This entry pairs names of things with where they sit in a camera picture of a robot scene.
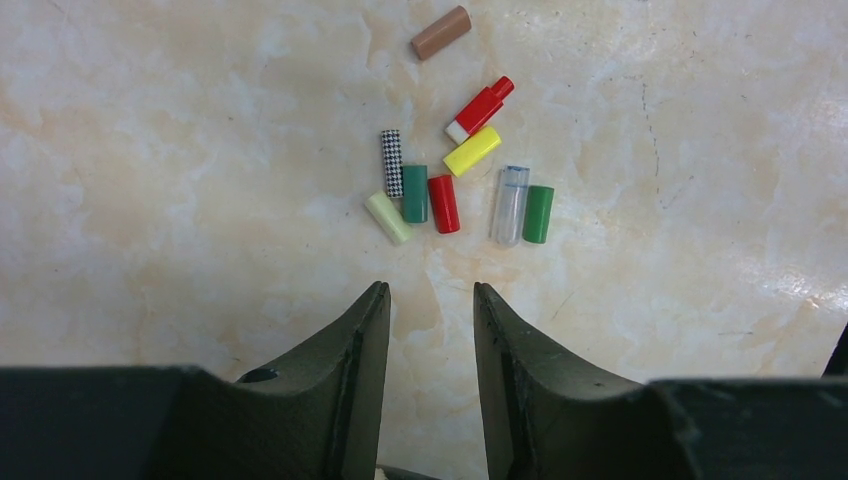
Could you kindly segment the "bright yellow pen cap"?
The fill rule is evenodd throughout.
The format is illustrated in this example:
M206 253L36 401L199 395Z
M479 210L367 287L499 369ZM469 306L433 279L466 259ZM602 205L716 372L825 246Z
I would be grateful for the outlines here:
M445 156L443 163L454 176L461 177L501 143L498 132L486 126Z

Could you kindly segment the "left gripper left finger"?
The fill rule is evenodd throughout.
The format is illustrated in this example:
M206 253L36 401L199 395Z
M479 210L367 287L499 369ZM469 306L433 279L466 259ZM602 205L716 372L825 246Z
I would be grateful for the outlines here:
M5 368L5 479L370 479L391 296L228 382L196 366Z

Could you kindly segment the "brown pen cap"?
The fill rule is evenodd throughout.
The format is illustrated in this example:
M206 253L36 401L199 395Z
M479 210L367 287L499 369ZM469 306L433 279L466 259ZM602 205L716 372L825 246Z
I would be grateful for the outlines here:
M416 57L425 61L458 40L472 29L471 16L457 6L415 35L410 45Z

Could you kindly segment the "teal green pen cap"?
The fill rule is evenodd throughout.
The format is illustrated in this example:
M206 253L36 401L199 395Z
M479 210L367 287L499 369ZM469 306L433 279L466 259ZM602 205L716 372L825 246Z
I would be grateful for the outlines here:
M426 165L408 164L402 168L403 189L402 213L410 224L428 221L428 170Z

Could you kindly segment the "houndstooth pen cap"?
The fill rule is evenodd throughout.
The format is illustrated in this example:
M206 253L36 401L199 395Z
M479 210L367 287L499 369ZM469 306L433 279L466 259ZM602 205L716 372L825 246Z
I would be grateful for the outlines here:
M402 198L404 195L402 142L400 132L397 129L381 132L381 151L385 192L389 198Z

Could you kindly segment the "clear pen cap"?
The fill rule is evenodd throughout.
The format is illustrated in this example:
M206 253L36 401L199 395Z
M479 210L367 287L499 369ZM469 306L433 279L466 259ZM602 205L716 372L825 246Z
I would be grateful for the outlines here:
M499 174L490 238L503 247L519 243L529 187L530 169L506 165Z

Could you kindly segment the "red stepped pen cap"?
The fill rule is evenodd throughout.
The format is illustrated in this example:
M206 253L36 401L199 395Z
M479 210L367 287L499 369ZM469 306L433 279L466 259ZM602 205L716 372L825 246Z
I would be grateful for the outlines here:
M507 76L482 88L444 129L447 136L457 145L464 143L503 107L504 100L514 88L514 83Z

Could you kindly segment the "red cylindrical pen cap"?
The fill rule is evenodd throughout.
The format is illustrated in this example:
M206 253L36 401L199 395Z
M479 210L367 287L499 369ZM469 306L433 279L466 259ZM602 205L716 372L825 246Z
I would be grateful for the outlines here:
M453 176L446 174L429 178L427 186L437 231L440 234L458 232L461 223Z

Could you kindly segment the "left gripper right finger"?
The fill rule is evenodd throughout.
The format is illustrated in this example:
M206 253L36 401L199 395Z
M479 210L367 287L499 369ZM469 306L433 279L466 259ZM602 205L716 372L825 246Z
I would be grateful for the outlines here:
M569 351L485 283L474 342L493 479L843 479L847 380L640 384Z

